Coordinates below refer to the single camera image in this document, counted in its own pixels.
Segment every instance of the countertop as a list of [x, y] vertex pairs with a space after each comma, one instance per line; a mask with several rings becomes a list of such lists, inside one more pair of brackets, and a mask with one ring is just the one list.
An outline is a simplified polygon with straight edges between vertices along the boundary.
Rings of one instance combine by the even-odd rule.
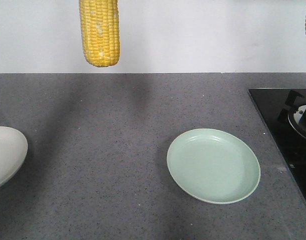
[[[0, 74], [0, 126], [29, 149], [0, 187], [0, 239], [306, 240], [306, 203], [249, 88], [306, 88], [306, 73]], [[229, 132], [262, 176], [247, 199], [194, 199], [166, 165], [171, 141]]]

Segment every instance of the plate rim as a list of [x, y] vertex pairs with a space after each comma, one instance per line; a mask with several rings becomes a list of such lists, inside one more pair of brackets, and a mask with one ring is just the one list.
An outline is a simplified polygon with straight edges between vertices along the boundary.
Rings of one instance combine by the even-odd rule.
[[[254, 185], [254, 187], [252, 188], [252, 190], [244, 195], [243, 197], [240, 197], [238, 199], [235, 199], [235, 200], [232, 200], [232, 201], [213, 201], [213, 200], [207, 200], [207, 199], [204, 199], [204, 198], [201, 198], [201, 197], [198, 197], [192, 193], [190, 193], [189, 191], [185, 190], [177, 181], [176, 179], [174, 178], [174, 176], [172, 175], [172, 172], [170, 170], [170, 166], [169, 166], [169, 153], [170, 153], [170, 149], [171, 147], [173, 146], [173, 144], [175, 143], [175, 141], [178, 141], [179, 138], [182, 138], [182, 136], [188, 134], [188, 133], [191, 133], [191, 132], [196, 132], [196, 131], [212, 131], [212, 132], [219, 132], [219, 133], [223, 133], [225, 135], [228, 135], [228, 136], [231, 136], [233, 137], [234, 139], [236, 139], [238, 142], [240, 142], [243, 146], [246, 147], [247, 150], [250, 151], [250, 153], [253, 155], [253, 159], [256, 161], [257, 163], [257, 167], [258, 167], [258, 179], [257, 179], [257, 182], [256, 184]], [[222, 130], [218, 130], [218, 129], [214, 129], [214, 128], [195, 128], [195, 129], [191, 129], [191, 130], [188, 130], [188, 131], [185, 131], [183, 133], [181, 133], [180, 135], [178, 135], [172, 142], [171, 144], [169, 145], [168, 147], [168, 150], [167, 150], [167, 157], [166, 157], [166, 162], [167, 162], [167, 168], [168, 168], [168, 171], [170, 173], [170, 175], [172, 176], [172, 179], [175, 181], [175, 183], [184, 191], [186, 192], [187, 194], [189, 194], [190, 196], [200, 200], [200, 201], [203, 201], [203, 202], [206, 202], [206, 203], [210, 203], [210, 204], [217, 204], [217, 205], [225, 205], [225, 204], [233, 204], [233, 203], [237, 203], [241, 200], [244, 200], [246, 199], [247, 197], [249, 197], [255, 190], [256, 188], [258, 187], [259, 185], [259, 182], [260, 182], [260, 179], [261, 179], [261, 167], [260, 167], [260, 164], [259, 164], [259, 161], [255, 155], [255, 153], [253, 152], [253, 150], [244, 142], [242, 141], [241, 139], [239, 139], [238, 137], [228, 133], [228, 132], [225, 132], [225, 131], [222, 131]]]

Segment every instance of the white wall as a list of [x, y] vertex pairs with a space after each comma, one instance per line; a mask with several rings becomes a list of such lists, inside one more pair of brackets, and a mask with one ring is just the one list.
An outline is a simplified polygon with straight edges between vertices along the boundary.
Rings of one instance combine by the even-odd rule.
[[83, 56], [78, 0], [0, 0], [0, 73], [306, 72], [306, 0], [119, 0], [121, 57]]

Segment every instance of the light green plate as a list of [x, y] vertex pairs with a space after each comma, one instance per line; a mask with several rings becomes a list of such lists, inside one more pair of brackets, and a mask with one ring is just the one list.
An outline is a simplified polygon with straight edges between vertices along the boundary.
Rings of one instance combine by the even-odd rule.
[[212, 204], [247, 198], [261, 177], [258, 160], [243, 141], [210, 128], [179, 135], [168, 149], [167, 166], [185, 192]]

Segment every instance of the corn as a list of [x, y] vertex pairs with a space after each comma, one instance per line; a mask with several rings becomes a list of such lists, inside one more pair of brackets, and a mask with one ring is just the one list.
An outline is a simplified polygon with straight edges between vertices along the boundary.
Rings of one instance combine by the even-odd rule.
[[79, 0], [83, 51], [96, 67], [117, 64], [119, 29], [117, 0]]

